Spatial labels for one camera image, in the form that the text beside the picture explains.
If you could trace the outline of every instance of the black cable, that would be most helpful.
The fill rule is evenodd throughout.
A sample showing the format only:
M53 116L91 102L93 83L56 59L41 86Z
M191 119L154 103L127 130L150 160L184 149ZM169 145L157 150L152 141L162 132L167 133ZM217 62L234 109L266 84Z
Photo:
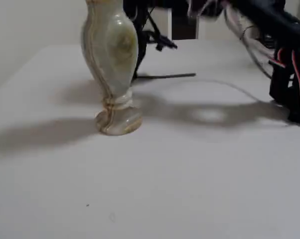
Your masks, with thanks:
M151 9L151 11L149 12L149 15L151 15L151 13L153 12L153 10L155 9L155 6ZM145 20L145 24L142 26L142 30L144 29L144 27L146 26L146 23L149 19L149 15L146 17L146 20Z
M227 11L224 11L224 18L225 18L225 22L227 23L228 27L235 32L236 30L233 29L233 26L229 23L229 18L228 18L228 14ZM238 26L241 31L242 31L242 26L239 24ZM262 66L262 64L260 63L260 61L258 60L258 58L255 56L255 54L253 53L250 44L247 42L247 40L245 39L245 37L243 37L242 39L243 45L245 46L246 50L248 51L250 57L252 58L253 62L255 63L255 65L259 68L259 70L270 80L272 79L272 76L264 69L264 67Z
M256 26L252 25L252 26L248 26L247 28L245 28L245 30L244 30L244 31L243 31L243 33L242 33L242 36L240 37L240 40L242 40L242 39L243 39L243 37L245 37L245 33L246 33L246 31L247 31L248 29L251 29L251 28L253 28L253 27L256 27Z

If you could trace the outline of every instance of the red wire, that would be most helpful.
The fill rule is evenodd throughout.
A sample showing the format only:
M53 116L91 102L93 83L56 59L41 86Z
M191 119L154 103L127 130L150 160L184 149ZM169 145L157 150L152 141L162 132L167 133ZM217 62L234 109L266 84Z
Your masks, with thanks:
M297 65L296 65L295 51L292 52L292 62L293 62L293 66L294 66L296 75L297 75L297 77L298 77L299 86L300 86L300 72L299 72L298 67L297 67Z

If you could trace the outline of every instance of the dark doorway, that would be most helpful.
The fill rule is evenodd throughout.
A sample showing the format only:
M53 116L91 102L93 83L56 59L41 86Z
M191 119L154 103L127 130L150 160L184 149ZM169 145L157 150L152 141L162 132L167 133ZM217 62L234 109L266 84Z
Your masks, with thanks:
M190 21L187 16L172 13L172 39L196 39L197 21Z

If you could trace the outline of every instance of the white surface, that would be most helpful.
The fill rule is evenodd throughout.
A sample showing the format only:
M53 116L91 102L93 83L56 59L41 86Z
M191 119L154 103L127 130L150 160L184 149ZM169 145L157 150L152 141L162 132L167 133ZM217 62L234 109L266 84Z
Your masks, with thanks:
M0 0L0 85L48 45L79 44L85 0ZM168 14L153 15L164 34Z
M197 77L136 85L122 137L95 131L79 46L0 88L0 239L300 239L300 126L240 45L178 45L141 72Z

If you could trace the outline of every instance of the vase base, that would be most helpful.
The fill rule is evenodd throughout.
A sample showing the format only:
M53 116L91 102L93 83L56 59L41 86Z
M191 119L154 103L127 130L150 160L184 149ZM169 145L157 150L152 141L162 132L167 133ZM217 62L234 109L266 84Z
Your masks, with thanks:
M96 117L98 130L106 135L119 136L132 133L142 124L139 109L128 107L122 110L104 110Z

